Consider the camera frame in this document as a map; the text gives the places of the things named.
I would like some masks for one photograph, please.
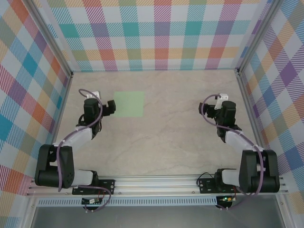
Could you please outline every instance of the metal base plate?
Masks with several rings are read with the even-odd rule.
[[[221,187],[219,190],[215,184],[214,178],[201,178],[199,179],[199,192],[206,193],[234,193],[232,185]]]
[[[109,189],[111,194],[114,194],[115,180],[99,180],[98,187]],[[99,189],[87,189],[87,188],[73,188],[72,195],[98,195]]]

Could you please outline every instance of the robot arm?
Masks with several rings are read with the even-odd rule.
[[[108,106],[103,105],[102,118],[113,114],[116,110],[115,102],[108,101]],[[100,115],[101,108],[98,100],[88,98],[84,103],[84,114],[80,116],[76,125],[75,134],[71,135],[60,147],[60,164],[62,170],[62,187],[69,188],[77,185],[91,185],[98,181],[97,173],[94,171],[75,170],[73,153],[78,151],[85,143],[92,140],[101,131],[101,120],[91,127],[87,127]],[[57,166],[52,163],[56,161],[56,150],[60,141],[53,145],[44,144],[39,149],[35,183],[39,186],[58,187],[59,176]]]
[[[276,153],[255,146],[262,153],[264,168],[261,170],[255,147],[241,136],[243,132],[235,124],[236,104],[228,100],[227,94],[220,94],[216,105],[200,103],[199,113],[201,115],[207,113],[207,117],[214,118],[217,125],[233,129],[234,131],[217,127],[217,134],[224,143],[232,146],[242,156],[241,164],[237,169],[218,169],[215,173],[215,181],[219,189],[224,185],[234,185],[244,192],[255,192],[259,184],[260,172],[264,172],[261,192],[279,191]]]

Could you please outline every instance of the enclosure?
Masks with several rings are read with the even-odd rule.
[[[303,34],[302,0],[0,0],[0,227],[68,226],[82,216],[81,204],[42,204],[71,190],[32,183],[40,147],[63,139],[83,114],[81,88],[116,103],[101,132],[73,153],[76,169],[117,180],[114,199],[201,199],[200,174],[238,168],[240,154],[199,114],[207,96],[225,93],[245,135],[276,152],[281,178],[278,194],[227,212],[231,226],[250,226],[246,214],[256,213],[260,227],[302,227]],[[206,223],[223,227],[227,219],[202,204],[147,208],[117,220],[124,208],[109,207],[104,224],[134,226],[132,214],[158,209],[167,218],[142,222],[167,226],[184,215],[174,224],[185,227],[199,210]],[[67,219],[55,223],[48,213]]]

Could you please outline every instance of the marble floor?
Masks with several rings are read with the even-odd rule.
[[[103,103],[115,98],[117,112],[104,117],[102,131],[74,153],[78,169],[130,176],[238,167],[241,156],[198,112],[210,94],[229,95],[237,104],[236,124],[254,139],[233,70],[75,73],[57,138],[71,132],[83,113],[80,88],[100,91]]]

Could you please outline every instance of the purple cable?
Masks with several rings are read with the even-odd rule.
[[[219,127],[219,128],[223,128],[223,129],[232,131],[232,132],[234,132],[234,133],[240,135],[245,141],[247,141],[247,142],[256,150],[256,152],[257,152],[257,154],[258,154],[258,157],[259,157],[259,159],[260,159],[260,166],[261,166],[260,180],[259,180],[259,183],[258,183],[257,190],[256,190],[256,192],[255,192],[255,194],[254,194],[254,195],[256,196],[256,195],[261,191],[261,188],[262,188],[262,185],[263,185],[263,178],[264,178],[264,171],[263,171],[263,170],[264,170],[264,163],[263,163],[263,156],[262,156],[262,153],[261,153],[261,151],[259,150],[259,148],[258,148],[250,139],[248,139],[245,135],[240,134],[238,131],[236,131],[236,130],[234,130],[234,129],[231,129],[231,128],[229,128],[229,127],[224,127],[224,126],[221,126],[221,125],[217,125],[217,124],[215,124],[215,123],[209,121],[209,120],[205,117],[205,115],[203,114],[203,113],[204,113],[204,112],[203,112],[204,104],[206,103],[206,101],[207,101],[209,98],[214,97],[214,96],[220,97],[219,94],[212,94],[212,95],[206,97],[206,99],[203,101],[203,104],[202,104],[202,106],[201,106],[201,113],[202,113],[202,116],[203,116],[204,120],[205,120],[207,123],[209,123],[209,124],[211,124],[211,125],[213,125],[213,126],[215,126],[215,127]],[[251,195],[252,195],[252,193],[250,193],[249,195],[247,195],[247,194],[244,193],[240,188],[238,188],[237,190],[238,190],[239,192],[243,193],[243,194],[246,195],[246,196],[251,196]],[[239,204],[233,206],[233,208],[235,208],[236,206],[240,205],[240,204],[243,203],[244,201],[245,201],[245,200],[243,200],[243,201],[240,202]]]
[[[101,210],[102,208],[104,208],[110,202],[111,192],[109,191],[109,189],[105,189],[103,187],[96,187],[96,186],[86,186],[86,185],[79,185],[78,187],[85,188],[85,189],[101,189],[101,190],[107,191],[109,193],[109,199],[105,202],[105,204],[102,205],[102,206],[100,206],[100,207],[98,207],[95,210],[91,210],[92,213]]]
[[[96,119],[94,122],[92,122],[92,123],[89,124],[88,126],[85,126],[85,127],[81,128],[81,129],[78,129],[78,130],[75,130],[75,131],[71,132],[70,134],[68,134],[68,135],[59,143],[59,145],[58,145],[58,147],[57,147],[57,150],[56,150],[56,160],[57,160],[58,176],[59,176],[58,192],[60,192],[61,189],[62,189],[62,172],[61,172],[60,156],[59,156],[60,147],[62,146],[62,144],[64,144],[64,142],[65,142],[66,140],[68,140],[68,139],[69,139],[72,135],[74,135],[75,133],[77,133],[77,132],[79,132],[79,131],[82,131],[83,129],[89,128],[89,127],[93,126],[95,123],[97,123],[97,122],[100,120],[100,118],[101,118],[101,116],[102,116],[102,113],[103,113],[103,104],[101,103],[101,100],[100,100],[95,94],[93,94],[91,91],[88,91],[88,90],[86,90],[86,89],[79,89],[78,91],[79,91],[79,93],[80,93],[82,96],[84,96],[84,97],[86,97],[86,95],[84,95],[84,94],[82,93],[82,91],[91,94],[95,99],[97,99],[97,101],[98,101],[99,104],[100,104],[100,113],[99,113],[99,116],[97,117],[97,119]]]

